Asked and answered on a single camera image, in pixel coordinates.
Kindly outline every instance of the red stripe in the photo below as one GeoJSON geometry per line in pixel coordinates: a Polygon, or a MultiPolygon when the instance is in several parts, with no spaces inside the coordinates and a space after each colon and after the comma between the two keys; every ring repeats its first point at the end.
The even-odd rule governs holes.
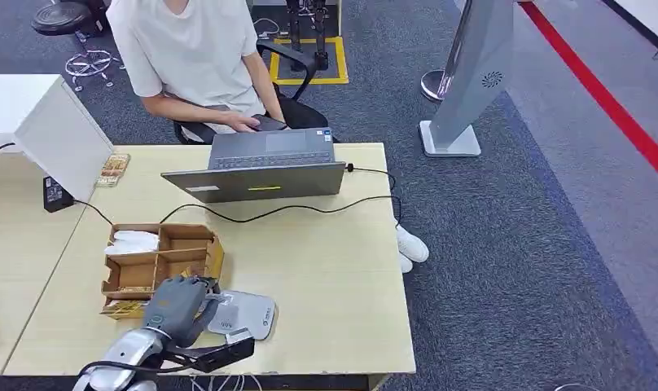
{"type": "Polygon", "coordinates": [[[590,71],[586,64],[581,61],[575,51],[568,45],[561,35],[552,27],[547,18],[537,9],[533,2],[520,2],[521,7],[530,19],[535,23],[540,33],[555,48],[557,54],[564,60],[567,66],[576,75],[581,84],[588,90],[600,107],[619,126],[624,135],[638,149],[639,152],[650,162],[658,172],[658,145],[646,133],[641,125],[616,101],[609,90],[590,71]]]}

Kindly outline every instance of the speaker grille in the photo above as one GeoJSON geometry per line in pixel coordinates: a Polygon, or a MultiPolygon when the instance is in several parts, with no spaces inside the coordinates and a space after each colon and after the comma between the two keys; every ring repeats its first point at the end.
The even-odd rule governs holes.
{"type": "Polygon", "coordinates": [[[484,88],[496,87],[500,82],[502,82],[503,78],[504,75],[502,75],[501,72],[492,71],[482,77],[482,86],[484,88]]]}

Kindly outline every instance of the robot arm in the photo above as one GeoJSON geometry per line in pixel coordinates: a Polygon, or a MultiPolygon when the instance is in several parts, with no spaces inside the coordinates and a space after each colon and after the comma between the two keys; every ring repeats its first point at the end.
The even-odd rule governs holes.
{"type": "Polygon", "coordinates": [[[250,357],[255,341],[247,329],[226,335],[226,345],[187,349],[217,311],[211,300],[195,317],[210,283],[197,277],[165,280],[145,308],[142,327],[114,342],[102,361],[85,366],[73,391],[156,391],[158,373],[190,368],[209,373],[250,357]],[[180,367],[161,368],[164,361],[180,367]]]}

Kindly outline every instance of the laptop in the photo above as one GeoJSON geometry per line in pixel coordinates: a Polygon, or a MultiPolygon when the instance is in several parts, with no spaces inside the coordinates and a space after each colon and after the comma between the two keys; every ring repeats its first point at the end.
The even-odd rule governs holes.
{"type": "Polygon", "coordinates": [[[345,163],[329,128],[214,136],[206,170],[161,176],[203,203],[338,194],[345,163]]]}

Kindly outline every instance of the cardboard box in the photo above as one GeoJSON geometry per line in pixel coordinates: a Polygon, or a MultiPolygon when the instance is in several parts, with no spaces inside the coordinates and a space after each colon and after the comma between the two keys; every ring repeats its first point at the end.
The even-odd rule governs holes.
{"type": "Polygon", "coordinates": [[[109,243],[117,231],[154,233],[159,236],[159,248],[152,253],[106,256],[110,273],[101,286],[106,297],[101,314],[114,319],[141,318],[145,303],[165,279],[175,275],[221,277],[223,247],[206,226],[116,224],[109,243]]]}

